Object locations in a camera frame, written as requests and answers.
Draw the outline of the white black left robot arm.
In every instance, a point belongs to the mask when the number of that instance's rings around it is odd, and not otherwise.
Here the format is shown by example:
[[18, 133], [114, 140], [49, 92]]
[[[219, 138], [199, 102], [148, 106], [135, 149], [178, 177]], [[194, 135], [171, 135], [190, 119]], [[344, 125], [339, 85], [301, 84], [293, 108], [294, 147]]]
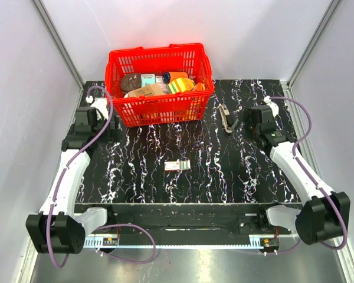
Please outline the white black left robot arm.
[[97, 228], [115, 229], [116, 219], [104, 208], [74, 213], [84, 173], [98, 145], [112, 141], [120, 131], [119, 121], [106, 105], [79, 107], [74, 123], [61, 142], [60, 164], [49, 195], [37, 214], [28, 215], [26, 229], [40, 254], [78, 254], [86, 236]]

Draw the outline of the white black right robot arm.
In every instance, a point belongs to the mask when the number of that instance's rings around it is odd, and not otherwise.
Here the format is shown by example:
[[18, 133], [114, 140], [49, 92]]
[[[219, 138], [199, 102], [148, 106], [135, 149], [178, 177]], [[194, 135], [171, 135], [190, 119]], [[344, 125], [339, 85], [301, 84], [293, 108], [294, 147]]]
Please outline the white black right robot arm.
[[248, 108], [244, 113], [246, 137], [254, 141], [293, 185], [301, 209], [282, 204], [268, 205], [257, 218], [257, 228], [270, 233], [277, 226], [297, 232], [307, 245], [342, 237], [347, 241], [350, 199], [325, 184], [297, 151], [293, 139], [278, 129], [268, 105]]

